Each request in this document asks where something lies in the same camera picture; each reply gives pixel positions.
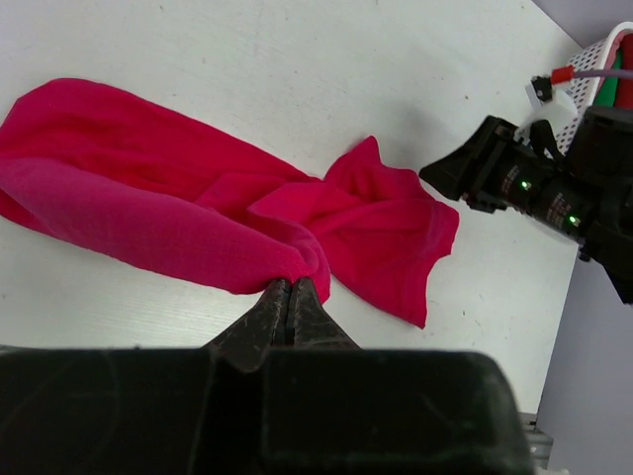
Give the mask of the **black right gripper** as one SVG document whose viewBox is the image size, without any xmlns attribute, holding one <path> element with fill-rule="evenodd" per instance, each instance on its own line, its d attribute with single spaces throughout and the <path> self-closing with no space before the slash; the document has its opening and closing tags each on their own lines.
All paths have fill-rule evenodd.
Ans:
<svg viewBox="0 0 633 475">
<path fill-rule="evenodd" d="M 517 126 L 488 116 L 446 157 L 419 170 L 419 178 L 443 197 L 485 213 L 514 208 L 538 212 L 539 160 L 514 138 Z"/>
</svg>

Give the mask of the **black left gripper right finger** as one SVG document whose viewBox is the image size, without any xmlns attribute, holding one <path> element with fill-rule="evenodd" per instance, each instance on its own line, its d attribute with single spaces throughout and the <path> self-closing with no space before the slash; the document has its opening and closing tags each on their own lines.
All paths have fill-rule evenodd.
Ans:
<svg viewBox="0 0 633 475">
<path fill-rule="evenodd" d="M 309 279 L 293 287 L 291 346 L 261 368 L 268 474 L 530 474 L 512 390 L 472 351 L 346 349 Z"/>
</svg>

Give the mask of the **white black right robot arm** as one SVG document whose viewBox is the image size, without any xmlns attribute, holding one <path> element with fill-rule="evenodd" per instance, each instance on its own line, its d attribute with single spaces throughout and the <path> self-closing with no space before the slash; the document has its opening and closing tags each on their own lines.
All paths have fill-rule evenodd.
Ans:
<svg viewBox="0 0 633 475">
<path fill-rule="evenodd" d="M 566 153 L 549 123 L 517 137 L 488 116 L 458 149 L 420 169 L 443 197 L 473 210 L 513 208 L 577 242 L 580 258 L 605 270 L 623 304 L 632 302 L 632 112 L 589 107 Z"/>
</svg>

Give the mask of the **green t shirt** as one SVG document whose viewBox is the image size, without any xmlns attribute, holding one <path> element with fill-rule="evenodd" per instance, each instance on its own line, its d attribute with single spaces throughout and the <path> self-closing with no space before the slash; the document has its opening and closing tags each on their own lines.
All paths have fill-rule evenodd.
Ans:
<svg viewBox="0 0 633 475">
<path fill-rule="evenodd" d="M 622 61 L 622 52 L 618 50 L 609 69 L 619 70 L 622 67 Z M 617 95 L 618 81 L 617 77 L 605 77 L 592 101 L 593 105 L 613 107 Z"/>
</svg>

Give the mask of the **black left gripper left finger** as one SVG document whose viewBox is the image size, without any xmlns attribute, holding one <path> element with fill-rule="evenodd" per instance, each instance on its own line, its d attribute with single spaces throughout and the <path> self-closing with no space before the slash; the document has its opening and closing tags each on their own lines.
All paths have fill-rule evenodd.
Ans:
<svg viewBox="0 0 633 475">
<path fill-rule="evenodd" d="M 3 351 L 2 472 L 259 473 L 259 370 L 290 296 L 273 281 L 199 348 Z"/>
</svg>

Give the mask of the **white plastic laundry basket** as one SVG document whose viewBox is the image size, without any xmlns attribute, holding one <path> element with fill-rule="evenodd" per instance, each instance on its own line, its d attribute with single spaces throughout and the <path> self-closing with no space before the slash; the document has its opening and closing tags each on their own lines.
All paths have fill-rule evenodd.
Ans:
<svg viewBox="0 0 633 475">
<path fill-rule="evenodd" d="M 609 69 L 609 66 L 613 62 L 616 52 L 620 50 L 623 57 L 622 67 L 620 69 L 628 69 L 631 66 L 624 65 L 624 46 L 622 45 L 622 42 L 631 34 L 632 23 L 622 22 L 618 24 L 605 39 L 600 40 L 573 55 L 568 61 L 568 65 L 571 65 L 576 72 L 593 69 L 611 70 Z M 566 91 L 574 100 L 579 111 L 579 116 L 556 135 L 557 145 L 560 152 L 567 152 L 580 125 L 585 110 L 589 106 L 593 105 L 592 101 L 604 78 L 605 77 L 574 79 L 567 85 Z M 620 82 L 621 79 L 618 81 L 616 100 L 618 90 L 620 89 Z"/>
</svg>

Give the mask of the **bright red t shirt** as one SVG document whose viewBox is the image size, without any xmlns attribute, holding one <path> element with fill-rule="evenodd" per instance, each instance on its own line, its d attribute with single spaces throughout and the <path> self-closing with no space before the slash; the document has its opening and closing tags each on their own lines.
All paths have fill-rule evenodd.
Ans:
<svg viewBox="0 0 633 475">
<path fill-rule="evenodd" d="M 254 294 L 338 281 L 418 327 L 459 215 L 368 137 L 322 178 L 124 90 L 50 81 L 1 127 L 1 214 L 129 265 Z"/>
</svg>

